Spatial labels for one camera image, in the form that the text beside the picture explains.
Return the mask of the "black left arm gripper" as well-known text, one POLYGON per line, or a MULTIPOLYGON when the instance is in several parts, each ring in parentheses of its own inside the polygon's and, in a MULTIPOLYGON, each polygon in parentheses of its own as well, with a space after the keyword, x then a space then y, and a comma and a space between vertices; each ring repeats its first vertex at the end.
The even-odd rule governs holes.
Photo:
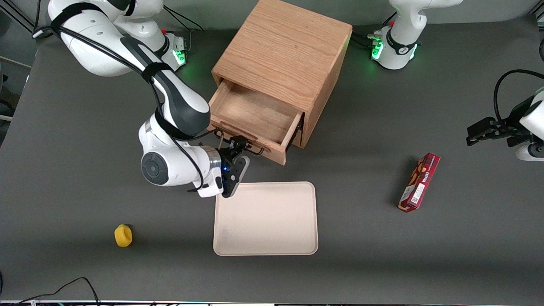
POLYGON ((523 117, 524 114, 510 114, 503 120, 483 118, 467 128, 466 145, 471 147, 482 141, 502 138, 506 138, 508 147, 531 144, 532 133, 520 123, 523 117))

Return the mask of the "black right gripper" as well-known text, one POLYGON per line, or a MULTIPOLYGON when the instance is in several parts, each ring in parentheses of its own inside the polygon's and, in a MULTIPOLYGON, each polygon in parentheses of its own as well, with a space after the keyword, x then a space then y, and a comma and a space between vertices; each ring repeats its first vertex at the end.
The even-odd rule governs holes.
POLYGON ((224 188, 235 188, 235 185, 239 182, 239 165, 235 162, 235 159, 248 153, 246 149, 248 143, 249 140, 243 136, 233 136, 229 139, 229 149, 219 149, 221 179, 224 188))

